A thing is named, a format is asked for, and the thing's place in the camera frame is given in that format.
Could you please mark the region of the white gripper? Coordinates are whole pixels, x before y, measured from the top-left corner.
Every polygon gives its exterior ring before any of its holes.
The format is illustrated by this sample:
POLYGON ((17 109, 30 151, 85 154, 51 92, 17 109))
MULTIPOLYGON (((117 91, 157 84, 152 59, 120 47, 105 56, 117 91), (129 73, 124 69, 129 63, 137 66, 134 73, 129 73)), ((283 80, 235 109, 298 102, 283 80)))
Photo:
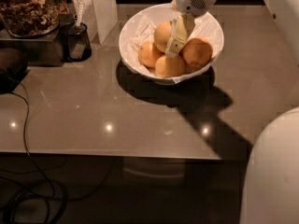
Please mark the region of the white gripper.
POLYGON ((182 13, 172 22, 171 35, 166 45, 165 54, 175 58, 183 49, 195 27, 194 17, 200 17, 216 3, 217 0, 172 0, 172 8, 182 13))

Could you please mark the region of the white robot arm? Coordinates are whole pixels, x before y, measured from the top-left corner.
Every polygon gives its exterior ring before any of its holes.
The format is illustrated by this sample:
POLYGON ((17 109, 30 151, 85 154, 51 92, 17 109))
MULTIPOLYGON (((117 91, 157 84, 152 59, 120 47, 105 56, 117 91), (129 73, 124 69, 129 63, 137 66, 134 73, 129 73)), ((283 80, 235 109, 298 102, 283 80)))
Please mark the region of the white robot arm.
POLYGON ((213 7, 228 43, 216 92, 198 128, 221 149, 240 145, 239 164, 210 163, 224 177, 211 186, 240 184, 240 214, 226 194, 196 205, 186 224, 299 224, 298 0, 264 0, 264 7, 213 7))

